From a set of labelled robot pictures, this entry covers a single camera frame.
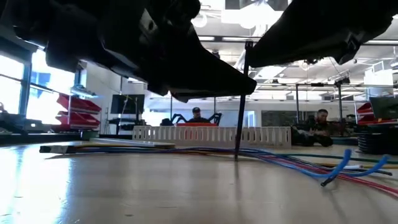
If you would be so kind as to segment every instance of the ceiling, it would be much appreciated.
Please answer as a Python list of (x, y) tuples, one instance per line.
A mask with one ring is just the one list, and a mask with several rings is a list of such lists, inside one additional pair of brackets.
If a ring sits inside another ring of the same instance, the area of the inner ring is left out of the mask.
[[(245, 2), (245, 0), (201, 0), (201, 14), (193, 21), (199, 36), (253, 36), (259, 37), (276, 21), (285, 9), (289, 0), (268, 0), (268, 1), (250, 1), (249, 6), (242, 7), (240, 10), (225, 9), (225, 5), (231, 5), (231, 2)], [(243, 13), (247, 8), (256, 5), (261, 9), (252, 13)], [(248, 24), (247, 16), (262, 16), (263, 19), (254, 21), (255, 25)], [(382, 40), (398, 40), (398, 19), (392, 21), (390, 28), (376, 39)], [(244, 50), (244, 42), (203, 42), (203, 46), (210, 50), (218, 50), (222, 60), (230, 65), (235, 65)], [(254, 78), (258, 83), (271, 82), (272, 79), (278, 79), (280, 83), (303, 83), (303, 82), (327, 82), (328, 79), (336, 78), (337, 74), (349, 75), (351, 83), (363, 83), (364, 71), (376, 63), (382, 63), (385, 69), (390, 69), (390, 61), (394, 58), (394, 48), (391, 46), (362, 46), (356, 55), (356, 60), (352, 60), (344, 65), (338, 65), (333, 59), (326, 58), (316, 65), (311, 65), (307, 69), (307, 64), (303, 62), (295, 62), (291, 66), (279, 73), (272, 74), (271, 77), (262, 78), (255, 75)]]

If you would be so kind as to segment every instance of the white fence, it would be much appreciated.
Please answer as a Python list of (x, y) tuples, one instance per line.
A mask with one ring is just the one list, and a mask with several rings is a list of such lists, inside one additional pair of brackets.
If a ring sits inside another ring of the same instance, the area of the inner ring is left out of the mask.
[[(177, 146), (234, 147), (236, 128), (135, 126), (132, 139)], [(290, 127), (243, 128), (241, 147), (292, 147)]]

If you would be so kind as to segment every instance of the desk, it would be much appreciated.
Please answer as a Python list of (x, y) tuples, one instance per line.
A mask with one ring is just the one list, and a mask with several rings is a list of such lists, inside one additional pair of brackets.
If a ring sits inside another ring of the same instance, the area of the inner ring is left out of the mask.
[[(235, 163), (227, 157), (181, 154), (54, 157), (39, 154), (39, 146), (0, 148), (0, 223), (382, 224), (398, 220), (397, 200), (381, 192), (342, 180), (324, 189), (294, 170), (252, 159)], [(341, 155), (344, 148), (278, 152)], [(398, 188), (396, 180), (379, 181)]]

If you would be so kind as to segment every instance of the sitting man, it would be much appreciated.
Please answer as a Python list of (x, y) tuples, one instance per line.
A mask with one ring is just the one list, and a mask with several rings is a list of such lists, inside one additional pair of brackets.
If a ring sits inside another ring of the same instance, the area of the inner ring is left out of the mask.
[(292, 144), (313, 146), (315, 142), (323, 147), (329, 147), (333, 144), (330, 138), (329, 127), (326, 121), (328, 111), (320, 109), (314, 120), (307, 121), (305, 125), (296, 125), (292, 127)]
[(206, 118), (202, 118), (200, 116), (200, 108), (194, 107), (192, 109), (193, 118), (187, 121), (188, 123), (210, 123), (210, 121)]

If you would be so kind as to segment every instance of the red cable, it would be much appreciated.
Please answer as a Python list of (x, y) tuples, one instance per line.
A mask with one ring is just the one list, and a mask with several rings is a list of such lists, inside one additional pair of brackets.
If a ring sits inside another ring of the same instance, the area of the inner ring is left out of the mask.
[[(297, 167), (301, 167), (301, 168), (304, 168), (304, 169), (317, 171), (319, 173), (327, 173), (327, 171), (325, 171), (323, 169), (316, 168), (316, 167), (312, 167), (312, 166), (308, 166), (308, 165), (304, 165), (304, 164), (299, 164), (299, 163), (292, 162), (292, 161), (287, 161), (287, 160), (284, 160), (284, 159), (272, 158), (272, 157), (269, 157), (269, 156), (264, 156), (264, 157), (266, 157), (267, 159), (272, 159), (272, 160), (276, 160), (276, 161), (279, 161), (279, 162), (292, 164), (292, 165), (295, 165)], [(393, 188), (385, 186), (385, 185), (377, 184), (375, 182), (371, 182), (371, 181), (368, 181), (368, 180), (363, 180), (363, 179), (359, 179), (359, 178), (355, 178), (355, 177), (350, 177), (350, 176), (344, 175), (344, 174), (339, 174), (337, 176), (337, 178), (343, 179), (343, 180), (349, 180), (349, 181), (352, 181), (352, 182), (355, 182), (355, 183), (358, 183), (358, 184), (363, 184), (363, 185), (366, 185), (368, 187), (373, 187), (373, 188), (378, 189), (378, 190), (383, 190), (383, 191), (385, 191), (387, 193), (390, 193), (391, 195), (393, 195), (395, 197), (398, 197), (398, 190), (397, 189), (393, 189)]]

